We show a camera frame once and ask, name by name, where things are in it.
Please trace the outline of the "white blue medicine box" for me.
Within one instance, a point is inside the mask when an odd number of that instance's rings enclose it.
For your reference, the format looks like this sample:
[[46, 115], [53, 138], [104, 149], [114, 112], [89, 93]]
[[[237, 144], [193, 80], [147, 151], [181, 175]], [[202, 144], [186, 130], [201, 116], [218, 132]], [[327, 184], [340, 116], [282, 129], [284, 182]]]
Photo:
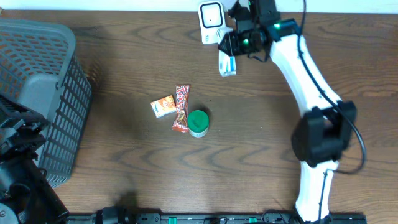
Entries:
[[[217, 30], [216, 36], [218, 38], [218, 45], [221, 45], [221, 41], [225, 34], [231, 32], [232, 27], [224, 27]], [[218, 51], [218, 66], [219, 73], [222, 77], [228, 77], [236, 74], [236, 59], [234, 56], [229, 56], [223, 51]]]

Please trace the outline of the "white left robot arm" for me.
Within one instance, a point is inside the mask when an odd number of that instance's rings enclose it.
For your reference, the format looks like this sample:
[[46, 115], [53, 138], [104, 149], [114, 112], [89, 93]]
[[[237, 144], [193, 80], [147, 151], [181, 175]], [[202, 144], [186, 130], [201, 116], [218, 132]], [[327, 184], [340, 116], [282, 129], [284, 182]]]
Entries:
[[65, 223], [69, 211], [34, 161], [48, 125], [40, 113], [1, 95], [1, 223]]

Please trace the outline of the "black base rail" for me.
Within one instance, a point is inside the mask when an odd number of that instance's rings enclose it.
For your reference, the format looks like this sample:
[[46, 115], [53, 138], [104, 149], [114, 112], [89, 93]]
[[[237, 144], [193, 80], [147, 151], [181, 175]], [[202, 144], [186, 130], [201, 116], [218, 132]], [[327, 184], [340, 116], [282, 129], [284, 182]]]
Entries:
[[263, 213], [132, 213], [122, 207], [105, 207], [92, 214], [71, 214], [73, 224], [294, 224], [303, 223], [295, 212], [268, 210]]

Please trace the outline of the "small orange snack packet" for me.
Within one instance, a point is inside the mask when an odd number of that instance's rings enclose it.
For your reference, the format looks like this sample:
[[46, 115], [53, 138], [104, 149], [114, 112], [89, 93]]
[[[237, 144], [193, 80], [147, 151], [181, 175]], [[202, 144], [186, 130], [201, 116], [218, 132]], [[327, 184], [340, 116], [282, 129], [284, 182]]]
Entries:
[[176, 112], [175, 102], [172, 95], [166, 96], [150, 103], [156, 118]]

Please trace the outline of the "green lid white jar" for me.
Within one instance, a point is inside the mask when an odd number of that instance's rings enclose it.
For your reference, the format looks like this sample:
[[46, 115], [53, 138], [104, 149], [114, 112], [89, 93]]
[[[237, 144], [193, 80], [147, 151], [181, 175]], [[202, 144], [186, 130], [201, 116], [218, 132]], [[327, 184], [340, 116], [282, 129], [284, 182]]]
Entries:
[[210, 120], [202, 110], [192, 111], [187, 118], [189, 133], [195, 138], [202, 138], [208, 132]]

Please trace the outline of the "white barcode scanner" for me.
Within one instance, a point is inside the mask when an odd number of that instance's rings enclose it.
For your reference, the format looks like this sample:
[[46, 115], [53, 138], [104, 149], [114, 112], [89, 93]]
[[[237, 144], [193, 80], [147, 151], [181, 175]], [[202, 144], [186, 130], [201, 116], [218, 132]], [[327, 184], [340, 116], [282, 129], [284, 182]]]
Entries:
[[219, 1], [203, 2], [198, 7], [201, 41], [203, 44], [217, 44], [225, 33], [232, 31], [226, 25], [223, 5]]

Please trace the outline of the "grey plastic basket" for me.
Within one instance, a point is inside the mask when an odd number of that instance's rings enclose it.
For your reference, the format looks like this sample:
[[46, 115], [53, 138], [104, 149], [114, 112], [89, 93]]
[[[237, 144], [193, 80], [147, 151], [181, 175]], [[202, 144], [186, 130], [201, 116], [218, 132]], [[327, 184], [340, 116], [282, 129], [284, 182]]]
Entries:
[[64, 25], [1, 19], [1, 93], [49, 122], [35, 163], [52, 187], [72, 174], [93, 99], [75, 47]]

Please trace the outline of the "orange chocolate bar wrapper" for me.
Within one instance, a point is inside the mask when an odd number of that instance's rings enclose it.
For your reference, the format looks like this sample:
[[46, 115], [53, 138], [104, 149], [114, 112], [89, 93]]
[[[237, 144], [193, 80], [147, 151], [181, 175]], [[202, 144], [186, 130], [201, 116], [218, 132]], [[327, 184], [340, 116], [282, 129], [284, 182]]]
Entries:
[[176, 86], [176, 112], [177, 117], [172, 125], [174, 131], [179, 131], [181, 133], [188, 132], [187, 124], [187, 108], [188, 108], [188, 98], [191, 85], [177, 85]]

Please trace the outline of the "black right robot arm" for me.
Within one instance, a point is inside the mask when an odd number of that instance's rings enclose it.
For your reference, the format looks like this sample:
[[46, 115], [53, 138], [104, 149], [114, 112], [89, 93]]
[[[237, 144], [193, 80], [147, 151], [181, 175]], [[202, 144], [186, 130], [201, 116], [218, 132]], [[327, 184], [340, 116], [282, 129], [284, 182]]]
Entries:
[[294, 19], [282, 20], [274, 1], [250, 1], [248, 7], [236, 2], [228, 15], [235, 20], [236, 30], [221, 35], [219, 50], [230, 57], [265, 50], [297, 102], [300, 120], [291, 137], [300, 161], [295, 220], [331, 223], [331, 183], [351, 139], [356, 107], [330, 88], [309, 54], [303, 25]]

